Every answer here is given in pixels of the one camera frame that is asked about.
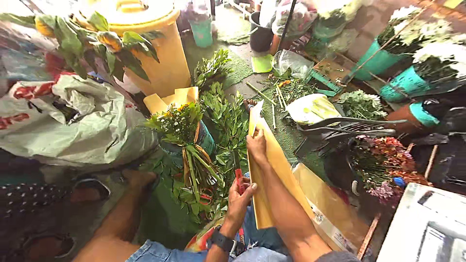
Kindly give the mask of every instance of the sleeve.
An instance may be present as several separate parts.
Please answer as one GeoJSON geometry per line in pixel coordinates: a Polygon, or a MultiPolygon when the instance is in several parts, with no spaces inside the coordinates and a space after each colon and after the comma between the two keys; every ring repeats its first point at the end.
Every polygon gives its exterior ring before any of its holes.
{"type": "Polygon", "coordinates": [[[342,252],[332,251],[330,253],[327,253],[319,257],[319,259],[317,259],[315,262],[361,262],[361,261],[348,251],[342,251],[342,252]]]}

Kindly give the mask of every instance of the wristwatch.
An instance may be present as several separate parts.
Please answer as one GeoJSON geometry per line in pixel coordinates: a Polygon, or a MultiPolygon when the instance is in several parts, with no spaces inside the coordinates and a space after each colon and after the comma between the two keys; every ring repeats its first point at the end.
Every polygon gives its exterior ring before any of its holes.
{"type": "Polygon", "coordinates": [[[217,226],[212,234],[212,244],[217,245],[219,248],[226,251],[231,257],[235,258],[239,254],[244,252],[244,244],[236,240],[227,238],[220,233],[220,228],[217,226]]]}

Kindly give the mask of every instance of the black bucket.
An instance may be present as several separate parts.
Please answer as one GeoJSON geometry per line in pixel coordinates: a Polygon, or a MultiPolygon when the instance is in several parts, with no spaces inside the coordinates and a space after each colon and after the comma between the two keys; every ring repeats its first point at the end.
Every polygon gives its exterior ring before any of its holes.
{"type": "Polygon", "coordinates": [[[260,13],[256,11],[249,17],[251,32],[257,28],[257,30],[251,34],[249,45],[253,51],[258,53],[268,51],[272,39],[274,38],[274,33],[271,28],[261,27],[259,25],[259,15],[260,13]]]}

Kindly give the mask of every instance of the black watch strap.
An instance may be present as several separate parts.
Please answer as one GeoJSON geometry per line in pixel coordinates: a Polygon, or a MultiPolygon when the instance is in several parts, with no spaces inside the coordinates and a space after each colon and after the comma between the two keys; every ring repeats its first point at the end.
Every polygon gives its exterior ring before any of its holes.
{"type": "Polygon", "coordinates": [[[233,248],[234,241],[233,239],[229,239],[226,236],[222,235],[220,233],[220,227],[221,226],[215,228],[211,237],[212,243],[217,245],[219,248],[223,249],[227,253],[230,253],[230,251],[233,248]]]}

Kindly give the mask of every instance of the blue denim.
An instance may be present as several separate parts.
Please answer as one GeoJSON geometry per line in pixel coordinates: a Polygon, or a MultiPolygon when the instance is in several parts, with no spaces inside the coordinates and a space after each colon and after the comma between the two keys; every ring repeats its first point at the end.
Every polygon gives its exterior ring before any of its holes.
{"type": "MultiPolygon", "coordinates": [[[[238,257],[238,261],[258,261],[259,258],[265,261],[287,261],[288,250],[283,244],[283,240],[278,235],[275,228],[257,229],[254,215],[254,207],[247,207],[246,216],[243,222],[245,245],[254,244],[255,247],[248,252],[244,252],[238,257]]],[[[207,250],[202,252],[185,252],[178,249],[168,249],[158,242],[147,240],[138,251],[136,251],[126,262],[202,262],[207,256],[207,250]]]]}

